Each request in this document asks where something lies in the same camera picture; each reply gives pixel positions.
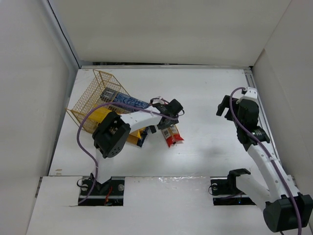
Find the red spaghetti bag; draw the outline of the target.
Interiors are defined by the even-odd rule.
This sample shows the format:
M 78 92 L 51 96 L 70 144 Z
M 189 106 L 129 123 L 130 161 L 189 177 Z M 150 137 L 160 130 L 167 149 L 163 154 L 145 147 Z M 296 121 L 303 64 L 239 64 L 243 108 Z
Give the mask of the red spaghetti bag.
M 184 139 L 181 137 L 179 130 L 176 125 L 170 126 L 166 129 L 161 130 L 165 141 L 167 143 L 167 146 L 170 148 L 171 146 L 174 146 L 177 143 L 181 143 L 184 141 Z

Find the dark blue spaghetti bag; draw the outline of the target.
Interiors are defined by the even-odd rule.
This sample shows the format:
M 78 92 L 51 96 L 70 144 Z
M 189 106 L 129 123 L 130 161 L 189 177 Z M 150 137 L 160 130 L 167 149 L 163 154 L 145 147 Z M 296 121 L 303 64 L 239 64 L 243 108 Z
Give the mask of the dark blue spaghetti bag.
M 127 142 L 134 144 L 138 147 L 142 147 L 143 143 L 145 142 L 147 135 L 148 135 L 148 128 L 136 130 L 134 132 L 131 132 L 128 135 Z

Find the blue pasta box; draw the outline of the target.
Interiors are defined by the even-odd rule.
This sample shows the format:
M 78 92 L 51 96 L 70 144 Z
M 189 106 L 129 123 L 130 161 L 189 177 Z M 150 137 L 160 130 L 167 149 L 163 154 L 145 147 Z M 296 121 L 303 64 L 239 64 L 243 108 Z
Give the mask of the blue pasta box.
M 141 109 L 146 109 L 149 107 L 149 103 L 124 94 L 122 92 L 118 92 L 111 88 L 105 88 L 100 95 L 100 99 L 104 102 L 119 102 Z

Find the yellow pasta bag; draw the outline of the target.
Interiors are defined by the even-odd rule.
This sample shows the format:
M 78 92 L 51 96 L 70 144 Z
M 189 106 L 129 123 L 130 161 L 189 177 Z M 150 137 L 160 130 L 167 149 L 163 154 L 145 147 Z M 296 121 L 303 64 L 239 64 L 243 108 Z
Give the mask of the yellow pasta bag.
M 88 117 L 88 120 L 95 122 L 95 127 L 93 128 L 93 131 L 103 121 L 103 119 L 108 115 L 109 112 L 111 112 L 111 110 L 109 110 L 108 108 L 100 107 Z

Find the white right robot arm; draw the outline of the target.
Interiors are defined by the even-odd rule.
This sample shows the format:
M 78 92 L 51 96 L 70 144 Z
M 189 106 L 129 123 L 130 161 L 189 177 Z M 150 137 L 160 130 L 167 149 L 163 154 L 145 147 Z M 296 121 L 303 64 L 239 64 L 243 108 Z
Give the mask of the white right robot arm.
M 258 125 L 259 106 L 246 97 L 226 95 L 217 115 L 235 123 L 237 138 L 256 163 L 266 186 L 258 183 L 245 168 L 231 170 L 227 176 L 232 193 L 242 191 L 263 213 L 267 227 L 274 233 L 307 227 L 313 211 L 313 199 L 294 185 L 275 156 L 267 133 Z

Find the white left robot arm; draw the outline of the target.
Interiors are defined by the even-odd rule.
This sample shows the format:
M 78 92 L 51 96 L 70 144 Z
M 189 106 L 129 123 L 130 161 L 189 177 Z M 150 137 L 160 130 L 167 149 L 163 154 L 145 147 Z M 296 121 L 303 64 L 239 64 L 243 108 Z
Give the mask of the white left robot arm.
M 128 114 L 108 113 L 92 134 L 94 147 L 103 159 L 117 156 L 131 132 L 150 126 L 157 130 L 166 129 L 177 124 L 183 113 L 183 106 L 176 99 L 167 104 L 157 102 L 146 109 L 134 109 L 135 112 Z

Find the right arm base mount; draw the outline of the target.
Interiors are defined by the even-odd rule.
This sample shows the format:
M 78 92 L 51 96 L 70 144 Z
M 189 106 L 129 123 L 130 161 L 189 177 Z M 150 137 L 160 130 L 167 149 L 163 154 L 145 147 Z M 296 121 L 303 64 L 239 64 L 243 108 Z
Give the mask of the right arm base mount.
M 208 192 L 214 206 L 255 206 L 246 194 L 231 188 L 227 177 L 211 177 Z

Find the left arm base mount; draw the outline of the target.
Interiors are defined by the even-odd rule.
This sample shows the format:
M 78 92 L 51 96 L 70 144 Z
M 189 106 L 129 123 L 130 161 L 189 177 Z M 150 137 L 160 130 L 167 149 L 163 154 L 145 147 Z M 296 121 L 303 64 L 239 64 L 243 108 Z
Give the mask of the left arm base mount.
M 80 179 L 77 186 L 80 189 L 78 197 L 78 206 L 123 206 L 124 204 L 124 177 L 111 177 L 104 183 L 96 182 L 92 192 L 87 197 L 91 186 L 93 176 L 88 179 Z

